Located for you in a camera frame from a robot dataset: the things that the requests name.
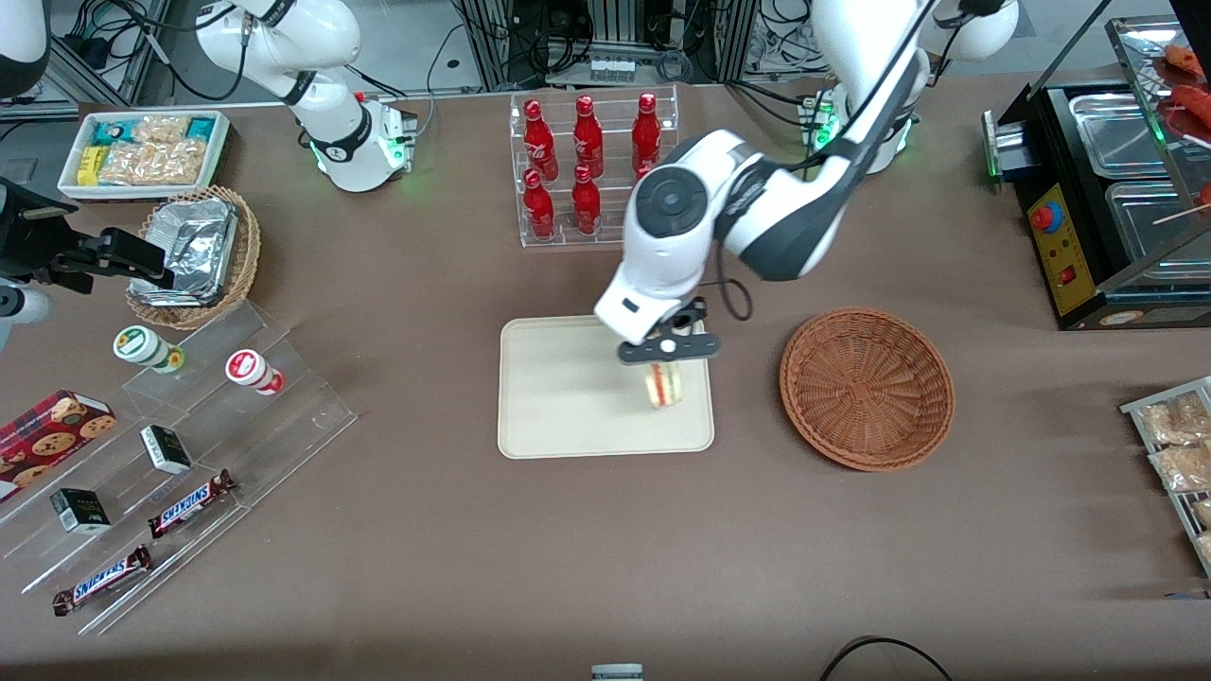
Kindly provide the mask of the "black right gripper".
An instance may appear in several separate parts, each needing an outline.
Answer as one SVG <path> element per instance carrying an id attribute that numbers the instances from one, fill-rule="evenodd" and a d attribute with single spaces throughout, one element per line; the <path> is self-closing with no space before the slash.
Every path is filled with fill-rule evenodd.
<path id="1" fill-rule="evenodd" d="M 117 228 L 99 236 L 73 230 L 67 216 L 78 208 L 42 198 L 12 181 L 2 181 L 1 274 L 15 284 L 44 284 L 88 294 L 96 274 L 122 276 L 174 288 L 176 274 L 163 248 Z"/>

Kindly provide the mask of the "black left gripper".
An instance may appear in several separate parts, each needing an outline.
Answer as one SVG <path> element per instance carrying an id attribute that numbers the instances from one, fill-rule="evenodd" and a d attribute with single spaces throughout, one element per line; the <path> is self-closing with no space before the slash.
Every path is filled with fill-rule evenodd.
<path id="1" fill-rule="evenodd" d="M 660 324 L 660 336 L 683 337 L 698 334 L 693 331 L 708 315 L 708 303 L 702 296 L 695 296 L 684 307 L 670 313 Z"/>

